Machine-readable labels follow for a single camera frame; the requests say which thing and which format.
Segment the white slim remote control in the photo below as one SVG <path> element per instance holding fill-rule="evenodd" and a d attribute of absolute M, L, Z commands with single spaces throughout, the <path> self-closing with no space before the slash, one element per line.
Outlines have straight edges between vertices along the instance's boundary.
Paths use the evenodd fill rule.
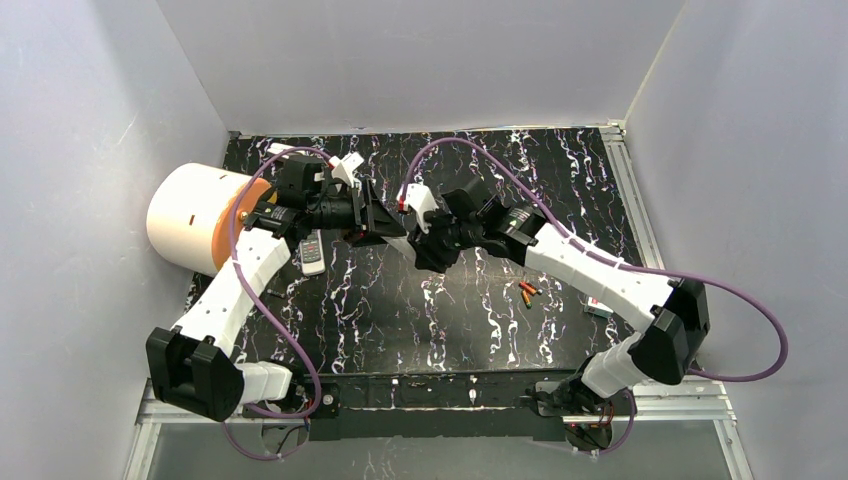
<path fill-rule="evenodd" d="M 383 237 L 382 240 L 397 250 L 400 254 L 402 254 L 407 259 L 414 261 L 416 259 L 416 252 L 414 247 L 410 244 L 408 239 L 405 236 L 402 237 Z"/>

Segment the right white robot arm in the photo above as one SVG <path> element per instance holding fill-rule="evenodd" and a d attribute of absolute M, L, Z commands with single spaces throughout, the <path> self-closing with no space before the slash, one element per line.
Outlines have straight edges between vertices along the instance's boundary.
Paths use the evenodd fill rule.
<path fill-rule="evenodd" d="M 609 307 L 633 329 L 621 343 L 591 355 L 550 393 L 554 401 L 599 403 L 646 380 L 679 384 L 709 330 L 703 283 L 634 271 L 632 265 L 587 243 L 529 202 L 505 204 L 475 179 L 443 194 L 414 183 L 398 194 L 414 213 L 408 240 L 416 266 L 443 273 L 461 251 L 481 248 L 496 258 L 552 276 Z"/>

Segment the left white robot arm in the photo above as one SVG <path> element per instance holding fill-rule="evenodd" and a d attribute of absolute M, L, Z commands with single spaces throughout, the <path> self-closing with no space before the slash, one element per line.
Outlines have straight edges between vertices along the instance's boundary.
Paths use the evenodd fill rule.
<path fill-rule="evenodd" d="M 261 361 L 236 364 L 236 339 L 255 301 L 300 243 L 339 230 L 354 246 L 401 238 L 352 153 L 324 160 L 288 154 L 274 181 L 199 163 L 175 169 L 147 212 L 150 243 L 169 262 L 207 275 L 199 299 L 145 349 L 156 399 L 214 421 L 246 403 L 285 398 L 292 371 Z"/>

